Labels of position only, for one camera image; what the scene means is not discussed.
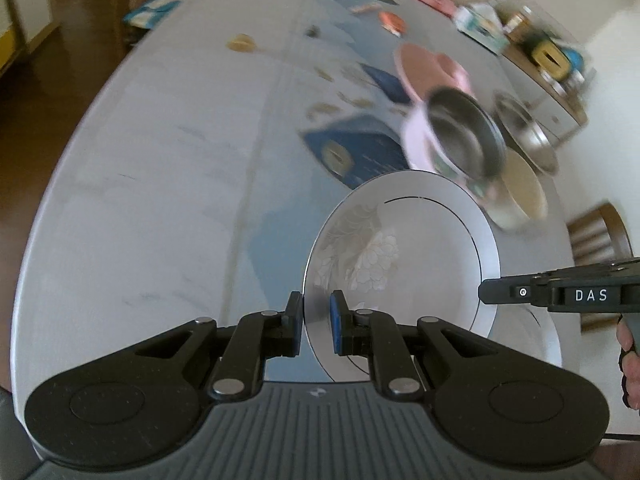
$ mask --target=gray tablecloth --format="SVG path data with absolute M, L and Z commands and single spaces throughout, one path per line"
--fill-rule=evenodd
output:
M 338 91 L 369 101 L 393 130 L 402 119 L 353 76 L 359 62 L 394 70 L 399 40 L 375 14 L 348 13 L 368 1 L 188 0 L 120 66 L 60 160 L 31 233 L 12 334 L 18 416 L 62 370 L 197 316 L 224 325 L 281 308 L 300 290 L 315 236 L 350 192 L 300 132 L 363 112 Z M 495 89 L 513 91 L 498 60 L 446 17 L 397 1 L 404 39 L 460 62 L 481 104 L 492 106 Z M 318 38 L 305 35 L 311 25 Z M 258 50 L 226 48 L 239 33 Z M 572 264 L 558 196 L 551 180 L 543 185 L 544 223 L 495 230 L 503 274 Z M 578 320 L 555 321 L 563 363 L 576 370 Z M 267 374 L 326 378 L 308 344 Z

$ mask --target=pink pot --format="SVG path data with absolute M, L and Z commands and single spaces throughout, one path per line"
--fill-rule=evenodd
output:
M 394 60 L 402 86 L 414 103 L 423 102 L 438 86 L 451 86 L 474 95 L 466 70 L 446 54 L 404 43 L 396 48 Z

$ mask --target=metal pot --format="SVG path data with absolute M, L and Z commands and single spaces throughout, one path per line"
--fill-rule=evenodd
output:
M 435 171 L 480 202 L 504 167 L 500 130 L 468 94 L 450 87 L 416 103 L 402 126 L 402 148 L 414 170 Z
M 496 196 L 483 207 L 501 229 L 517 230 L 532 220 L 546 218 L 548 205 L 538 176 L 527 161 L 510 148 L 507 148 L 502 176 L 494 187 Z
M 511 137 L 534 168 L 554 175 L 558 172 L 556 150 L 527 109 L 503 92 L 495 93 L 497 123 Z
M 491 180 L 504 167 L 506 146 L 500 129 L 470 95 L 435 89 L 424 103 L 435 155 L 466 180 Z

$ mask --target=wooden chair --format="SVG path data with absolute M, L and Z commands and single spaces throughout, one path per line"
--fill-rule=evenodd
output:
M 609 202 L 567 224 L 576 266 L 633 257 L 631 242 L 616 208 Z M 618 314 L 582 314 L 582 331 L 614 324 Z

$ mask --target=wooden cabinet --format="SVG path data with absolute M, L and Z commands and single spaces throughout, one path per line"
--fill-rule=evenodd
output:
M 545 89 L 543 89 L 542 86 L 533 81 L 532 78 L 525 74 L 511 61 L 505 57 L 501 57 L 500 64 L 502 65 L 502 69 L 507 75 L 511 86 L 513 86 L 513 89 L 522 101 L 522 104 L 524 104 L 529 110 L 547 96 Z
M 0 75 L 24 51 L 24 34 L 14 0 L 0 0 Z
M 550 134 L 553 143 L 565 142 L 587 124 L 587 114 L 582 106 L 569 102 L 553 90 L 517 48 L 507 48 L 500 64 L 522 103 L 542 129 Z

